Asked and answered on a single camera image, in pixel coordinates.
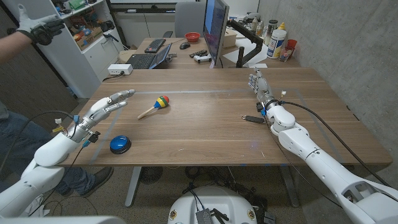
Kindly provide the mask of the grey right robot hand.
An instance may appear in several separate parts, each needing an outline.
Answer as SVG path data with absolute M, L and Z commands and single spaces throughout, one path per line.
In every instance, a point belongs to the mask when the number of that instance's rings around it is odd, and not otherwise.
M 249 75 L 248 85 L 253 89 L 257 100 L 265 109 L 268 109 L 271 104 L 277 101 L 272 93 L 271 86 L 258 68 L 255 67 L 254 74 Z

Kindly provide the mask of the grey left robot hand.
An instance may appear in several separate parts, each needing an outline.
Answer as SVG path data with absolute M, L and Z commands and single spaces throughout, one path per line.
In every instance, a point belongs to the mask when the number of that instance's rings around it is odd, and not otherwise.
M 91 134 L 91 129 L 105 120 L 109 115 L 127 105 L 127 99 L 135 94 L 135 90 L 119 91 L 111 96 L 98 100 L 79 119 L 77 124 L 68 129 L 67 138 L 77 143 Z

